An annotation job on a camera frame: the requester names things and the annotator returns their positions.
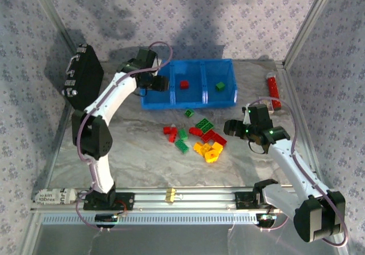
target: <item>patterned wallpaper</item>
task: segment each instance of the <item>patterned wallpaper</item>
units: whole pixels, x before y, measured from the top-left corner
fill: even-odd
[[[44,184],[70,54],[37,0],[0,2],[0,254],[15,254]]]
[[[365,254],[365,0],[330,0],[290,73],[321,170]]]
[[[175,58],[282,60],[313,0],[52,0],[101,60],[164,40]],[[72,36],[75,43],[80,37]]]

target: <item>marble surface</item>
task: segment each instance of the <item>marble surface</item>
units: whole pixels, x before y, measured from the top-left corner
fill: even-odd
[[[113,76],[117,64],[103,64],[104,89]],[[130,95],[114,115],[109,129],[113,146],[109,152],[112,177],[118,188],[125,187],[194,187],[194,186],[253,186],[254,183],[273,178],[281,184],[288,179],[268,155],[250,151],[246,141],[225,136],[228,143],[219,160],[208,164],[193,146],[199,138],[189,135],[185,143],[189,152],[183,155],[162,133],[164,126],[188,129],[206,117],[223,135],[226,120],[243,119],[241,107],[258,96],[268,96],[265,76],[276,70],[274,62],[235,61],[234,71],[238,83],[237,105],[232,108],[198,109],[191,118],[184,110],[144,111],[140,98]],[[285,94],[278,83],[280,93]],[[280,110],[271,115],[275,126],[283,126],[294,136],[289,112]],[[72,144],[71,123],[64,134],[53,170],[50,188],[89,187],[91,176]]]

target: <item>yellow lego brick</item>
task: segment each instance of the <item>yellow lego brick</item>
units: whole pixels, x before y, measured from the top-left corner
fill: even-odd
[[[200,149],[200,152],[201,152],[201,155],[204,156],[206,152],[208,152],[210,149],[212,148],[211,145],[209,145],[208,143],[205,143],[201,149]]]
[[[166,198],[165,201],[168,203],[173,203],[173,201],[175,200],[175,194],[176,194],[176,189],[174,188],[168,188],[166,190]]]
[[[205,153],[204,158],[207,163],[212,163],[218,160],[219,152],[215,149],[208,151]]]
[[[220,143],[214,142],[214,144],[212,145],[212,149],[215,149],[216,151],[218,151],[219,154],[221,154],[221,152],[223,151],[223,146]]]
[[[200,152],[202,146],[203,146],[203,144],[200,143],[200,142],[196,142],[195,145],[194,145],[194,150],[197,153],[199,153],[201,156],[203,156],[203,154]]]

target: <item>black case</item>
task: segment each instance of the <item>black case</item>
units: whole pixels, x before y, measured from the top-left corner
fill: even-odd
[[[80,44],[66,69],[67,80],[62,95],[74,109],[83,111],[99,95],[104,71],[94,49]]]

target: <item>green lego brick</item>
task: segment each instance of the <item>green lego brick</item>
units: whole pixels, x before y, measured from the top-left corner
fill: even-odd
[[[195,112],[194,112],[193,110],[186,110],[186,111],[185,111],[185,115],[186,115],[187,117],[189,117],[189,118],[190,118],[190,117],[192,117],[192,116],[194,115],[194,113],[195,113]]]
[[[179,136],[180,136],[181,140],[187,140],[188,139],[188,134],[186,133],[186,130],[184,130],[184,129],[179,130]]]
[[[203,126],[205,126],[208,123],[209,123],[209,121],[206,118],[204,118],[202,121],[200,121],[199,123],[197,123],[195,125],[195,127],[201,129]]]
[[[225,87],[226,85],[224,85],[224,83],[223,82],[219,82],[218,84],[216,84],[216,90],[217,91],[222,91],[222,90],[224,90],[224,87]]]
[[[211,122],[208,122],[207,124],[205,124],[201,130],[203,133],[208,132],[210,129],[214,128],[214,125]]]
[[[187,153],[187,151],[189,150],[188,146],[185,145],[184,141],[182,141],[181,139],[178,139],[178,141],[175,142],[175,146],[177,146],[177,148],[181,150],[182,153]]]

